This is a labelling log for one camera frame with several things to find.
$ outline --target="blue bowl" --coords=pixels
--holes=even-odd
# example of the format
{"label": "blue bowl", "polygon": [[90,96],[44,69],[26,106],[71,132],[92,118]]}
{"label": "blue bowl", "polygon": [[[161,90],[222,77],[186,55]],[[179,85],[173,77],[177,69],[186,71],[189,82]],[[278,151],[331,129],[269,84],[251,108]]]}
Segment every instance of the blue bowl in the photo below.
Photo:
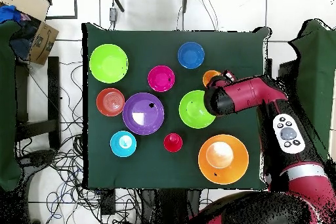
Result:
{"label": "blue bowl", "polygon": [[198,68],[204,61],[204,50],[196,42],[187,42],[183,44],[177,53],[180,64],[189,69]]}
{"label": "blue bowl", "polygon": [[118,131],[112,136],[110,146],[116,156],[126,158],[135,151],[137,140],[128,131]]}

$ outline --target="bowl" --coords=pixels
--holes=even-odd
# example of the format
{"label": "bowl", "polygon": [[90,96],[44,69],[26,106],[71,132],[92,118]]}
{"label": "bowl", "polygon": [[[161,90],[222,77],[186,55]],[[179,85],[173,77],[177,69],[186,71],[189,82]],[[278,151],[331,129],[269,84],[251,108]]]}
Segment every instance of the bowl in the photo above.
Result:
{"label": "bowl", "polygon": [[137,93],[123,107],[123,121],[130,131],[139,135],[156,132],[164,120],[161,101],[149,93]]}
{"label": "bowl", "polygon": [[148,74],[149,86],[157,92],[166,92],[175,82],[175,75],[172,69],[168,66],[155,66]]}
{"label": "bowl", "polygon": [[219,76],[220,74],[221,73],[216,70],[208,70],[203,75],[203,79],[202,79],[203,85],[207,87],[207,84],[210,82],[211,78],[214,76]]}
{"label": "bowl", "polygon": [[120,158],[130,156],[137,148],[137,140],[128,131],[118,131],[110,140],[112,152]]}
{"label": "bowl", "polygon": [[177,53],[180,64],[189,69],[198,68],[204,61],[204,50],[196,42],[187,42],[182,44]]}
{"label": "bowl", "polygon": [[116,116],[123,111],[125,98],[121,91],[114,88],[102,90],[97,98],[96,105],[100,113],[105,116]]}
{"label": "bowl", "polygon": [[94,78],[103,83],[121,80],[128,69],[127,55],[119,46],[103,44],[91,54],[89,67]]}
{"label": "bowl", "polygon": [[183,96],[178,107],[181,120],[189,127],[201,129],[210,125],[215,116],[204,106],[204,91],[195,90]]}
{"label": "bowl", "polygon": [[248,165],[249,153],[245,145],[231,135],[213,136],[199,150],[199,169],[212,183],[234,183],[243,177]]}

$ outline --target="lime green bowl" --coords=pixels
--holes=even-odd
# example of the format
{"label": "lime green bowl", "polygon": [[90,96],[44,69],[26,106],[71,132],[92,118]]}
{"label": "lime green bowl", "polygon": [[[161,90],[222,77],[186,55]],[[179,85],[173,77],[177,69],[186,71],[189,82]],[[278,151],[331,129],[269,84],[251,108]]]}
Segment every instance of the lime green bowl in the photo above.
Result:
{"label": "lime green bowl", "polygon": [[208,113],[204,106],[204,91],[191,91],[182,98],[178,112],[181,120],[188,126],[201,129],[210,125],[215,116]]}
{"label": "lime green bowl", "polygon": [[91,54],[90,71],[97,80],[104,83],[115,83],[121,80],[129,68],[127,55],[119,46],[103,44]]}

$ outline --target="dark green cloth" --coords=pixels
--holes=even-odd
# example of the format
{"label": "dark green cloth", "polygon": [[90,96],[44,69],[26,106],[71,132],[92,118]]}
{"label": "dark green cloth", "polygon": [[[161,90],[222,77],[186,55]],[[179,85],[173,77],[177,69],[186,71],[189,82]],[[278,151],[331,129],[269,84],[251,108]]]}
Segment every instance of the dark green cloth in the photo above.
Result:
{"label": "dark green cloth", "polygon": [[[259,179],[260,143],[256,109],[217,118],[210,126],[192,129],[179,117],[179,103],[189,91],[205,87],[202,76],[207,70],[231,70],[238,78],[263,73],[263,41],[268,28],[252,32],[128,32],[106,31],[87,25],[88,56],[99,45],[112,43],[127,54],[129,69],[117,83],[105,84],[88,75],[89,115],[89,176],[88,187],[94,188],[224,188],[264,189]],[[179,47],[187,42],[199,43],[205,51],[203,64],[196,69],[183,68],[177,59]],[[173,88],[156,93],[147,82],[148,72],[159,64],[166,64],[175,73]],[[103,116],[96,107],[96,97],[107,87],[119,89],[127,100],[139,92],[157,96],[165,109],[165,121],[151,135],[135,135],[135,153],[118,158],[110,149],[114,133],[128,131],[122,115]],[[164,137],[175,132],[183,139],[182,149],[176,153],[163,147]],[[208,181],[198,167],[198,152],[208,138],[218,134],[237,137],[249,152],[249,167],[245,175],[231,185],[216,185]]]}
{"label": "dark green cloth", "polygon": [[[318,19],[303,24],[298,38],[291,41],[299,56],[297,95],[300,103],[328,149],[333,85],[336,69],[336,31],[328,30]],[[308,128],[318,153],[327,158],[327,150]]]}
{"label": "dark green cloth", "polygon": [[9,46],[12,34],[21,27],[14,21],[0,24],[0,186],[9,191],[15,188],[21,169],[14,157],[16,99],[15,56]]}

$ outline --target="tiled floor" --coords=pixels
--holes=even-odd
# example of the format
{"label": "tiled floor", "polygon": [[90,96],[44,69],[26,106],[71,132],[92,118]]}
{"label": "tiled floor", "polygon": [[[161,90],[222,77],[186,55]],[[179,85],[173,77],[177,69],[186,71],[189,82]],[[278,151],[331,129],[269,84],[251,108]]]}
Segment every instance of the tiled floor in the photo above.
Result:
{"label": "tiled floor", "polygon": [[[177,16],[181,8],[181,0],[120,0],[125,8],[125,12],[118,11],[117,30],[175,30],[182,29],[182,17],[177,24]],[[215,20],[215,15],[209,4],[209,0],[203,0],[211,17]],[[268,57],[274,61],[272,76],[277,76],[279,64],[296,58],[295,51],[287,44],[287,41],[296,38],[303,22],[310,18],[320,18],[328,26],[336,27],[336,0],[211,0],[213,8],[216,10],[218,19],[218,29],[221,31],[250,32],[260,26],[268,26],[272,29],[272,36],[268,43]],[[49,16],[74,15],[72,6],[74,0],[53,0],[53,6],[49,10]],[[66,122],[73,121],[71,108],[77,104],[81,98],[81,90],[73,83],[71,73],[73,69],[73,79],[81,87],[82,68],[81,65],[81,23],[91,22],[108,29],[110,27],[110,7],[112,0],[77,0],[77,19],[56,19],[48,20],[47,23],[59,30],[59,35],[51,56],[60,57],[60,84],[64,89],[61,92],[61,113],[62,129],[66,129]],[[188,0],[187,11],[184,16],[185,30],[213,30],[213,24],[202,5],[202,0]],[[40,66],[32,64],[31,74],[38,85],[47,92],[47,64]],[[30,78],[29,81],[29,119],[31,122],[44,120],[47,118],[47,98],[41,92],[37,84]],[[77,106],[75,112],[78,116],[83,115],[82,102]],[[331,125],[330,147],[331,154],[336,159],[336,119]],[[70,130],[62,132],[62,139],[69,137],[72,133],[81,133],[81,128],[71,125]],[[21,147],[29,142],[23,141]],[[28,150],[48,148],[46,135],[33,138],[33,143]],[[70,149],[71,143],[64,145],[65,150]],[[51,169],[44,169],[36,174],[30,187],[29,201],[31,217],[40,219],[45,223],[56,208],[54,204],[55,194],[51,192],[60,191],[63,181],[59,174]],[[235,193],[235,190],[210,190],[209,199],[216,200],[224,195]],[[117,190],[117,197],[125,195],[125,191]],[[118,201],[118,207],[125,209],[125,203],[130,196],[124,196]],[[207,198],[207,190],[202,192],[201,199]],[[129,219],[135,220],[134,211],[129,211]],[[65,197],[64,202],[57,209],[55,217],[49,224],[99,224],[93,213],[100,218],[98,210],[91,212],[83,206],[76,209],[76,203],[72,199]],[[104,222],[109,223],[113,219],[120,219],[119,215],[110,217],[104,216]]]}

